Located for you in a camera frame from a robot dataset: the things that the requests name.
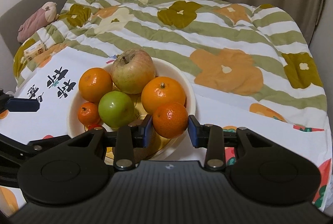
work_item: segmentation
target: ribbed black surface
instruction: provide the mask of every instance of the ribbed black surface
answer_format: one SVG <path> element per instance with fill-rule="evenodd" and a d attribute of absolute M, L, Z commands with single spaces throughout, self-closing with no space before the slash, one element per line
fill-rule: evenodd
<path fill-rule="evenodd" d="M 81 204 L 47 208 L 32 203 L 14 224 L 321 224 L 329 218 L 310 203 L 267 207 L 238 194 L 222 173 L 197 161 L 141 161 L 118 172 L 102 193 Z"/>

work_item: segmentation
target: black chinese character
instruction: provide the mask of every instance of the black chinese character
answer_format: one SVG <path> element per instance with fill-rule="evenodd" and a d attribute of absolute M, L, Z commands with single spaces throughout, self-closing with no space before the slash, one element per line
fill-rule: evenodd
<path fill-rule="evenodd" d="M 43 94 L 44 94 L 44 92 L 40 96 L 37 97 L 38 102 L 42 102 L 43 101 L 43 98 L 42 98 Z"/>
<path fill-rule="evenodd" d="M 70 92 L 71 90 L 73 90 L 74 86 L 76 85 L 76 82 L 71 82 L 71 80 L 68 80 L 67 82 L 63 83 L 64 86 L 63 87 L 58 87 L 58 97 L 67 97 L 68 96 L 68 92 Z"/>
<path fill-rule="evenodd" d="M 29 99 L 36 96 L 36 92 L 39 90 L 38 87 L 35 88 L 35 85 L 32 85 L 32 87 L 28 90 L 27 94 L 30 94 Z"/>
<path fill-rule="evenodd" d="M 67 74 L 68 70 L 64 69 L 62 70 L 62 66 L 59 70 L 54 70 L 55 75 L 52 76 L 52 78 L 48 75 L 47 77 L 49 80 L 47 81 L 47 87 L 51 88 L 52 86 L 55 87 L 58 85 L 59 80 L 63 79 L 65 75 Z"/>

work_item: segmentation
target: apple stem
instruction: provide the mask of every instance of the apple stem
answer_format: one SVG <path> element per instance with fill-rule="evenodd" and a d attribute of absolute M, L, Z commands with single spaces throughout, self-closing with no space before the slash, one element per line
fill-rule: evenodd
<path fill-rule="evenodd" d="M 123 60 L 125 61 L 125 63 L 128 64 L 128 62 L 127 62 L 125 56 L 123 56 L 122 58 L 123 58 Z"/>

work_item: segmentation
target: red and yellow apple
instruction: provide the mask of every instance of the red and yellow apple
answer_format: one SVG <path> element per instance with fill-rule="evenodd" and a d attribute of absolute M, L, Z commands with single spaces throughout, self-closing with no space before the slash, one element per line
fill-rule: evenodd
<path fill-rule="evenodd" d="M 123 93 L 137 94 L 155 78 L 155 66 L 147 52 L 130 49 L 120 54 L 113 62 L 111 77 Z"/>

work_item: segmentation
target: plush toy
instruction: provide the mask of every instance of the plush toy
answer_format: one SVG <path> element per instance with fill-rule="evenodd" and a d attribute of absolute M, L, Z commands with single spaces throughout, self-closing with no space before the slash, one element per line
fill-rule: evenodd
<path fill-rule="evenodd" d="M 31 37 L 37 30 L 49 25 L 58 19 L 57 4 L 55 2 L 47 2 L 38 9 L 31 17 L 29 17 L 19 28 L 17 40 L 23 43 Z"/>

